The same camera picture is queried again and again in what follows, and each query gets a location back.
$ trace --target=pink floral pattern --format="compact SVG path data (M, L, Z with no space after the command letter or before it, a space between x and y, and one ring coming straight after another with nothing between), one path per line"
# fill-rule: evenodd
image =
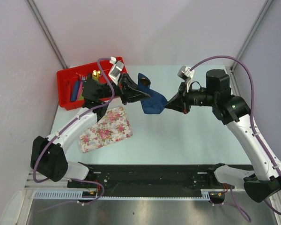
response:
M98 149L132 136L130 123L123 107L110 109L98 123L79 137L82 152Z

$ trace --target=white table surface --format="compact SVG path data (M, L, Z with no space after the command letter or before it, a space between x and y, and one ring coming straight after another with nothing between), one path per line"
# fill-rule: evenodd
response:
M182 79L177 76L181 66L126 66L137 83L138 73L151 80L151 88L170 100ZM205 87L206 72L224 66L200 66L195 69L194 81ZM109 108L120 106L115 99ZM165 109L160 115L146 115L141 103L124 106L131 123L133 136L121 142L82 153L78 141L66 152L72 162L87 164L250 164L238 140L218 121L211 107L193 106L184 115ZM78 112L58 107L52 132L65 125Z

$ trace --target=red tray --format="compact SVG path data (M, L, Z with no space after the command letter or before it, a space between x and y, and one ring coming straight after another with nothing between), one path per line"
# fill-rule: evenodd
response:
M121 57L117 57L117 60L120 60L124 63ZM101 61L102 69L105 74L108 75L112 64L108 60ZM65 108L66 110L77 109L82 107L84 100L70 102L70 96L74 87L75 81L78 80L78 74L82 76L87 76L89 73L93 73L94 70L99 70L97 62L89 63L83 66L73 67L70 69L64 69L57 72L57 86L58 86L58 98L60 107ZM127 73L126 68L124 67L122 73ZM106 83L103 76L99 77L101 83Z

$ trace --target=navy blue fabric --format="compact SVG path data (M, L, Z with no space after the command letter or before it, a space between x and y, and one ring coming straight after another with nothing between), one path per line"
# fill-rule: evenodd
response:
M151 90L150 85L145 86L140 82L141 78L147 78L144 74L139 73L138 77L138 89L140 91L143 91L151 96L151 98L141 100L141 107L145 114L161 114L161 112L164 110L165 105L168 103L167 99L158 92Z

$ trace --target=gray metal floor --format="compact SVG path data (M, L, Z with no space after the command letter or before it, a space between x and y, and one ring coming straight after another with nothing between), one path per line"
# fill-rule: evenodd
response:
M253 202L245 193L235 193L254 225L275 225L265 203ZM93 205L66 204L36 212L65 200L35 199L27 225L246 225L231 206L212 207L201 201L101 200ZM232 202L228 193L226 202Z

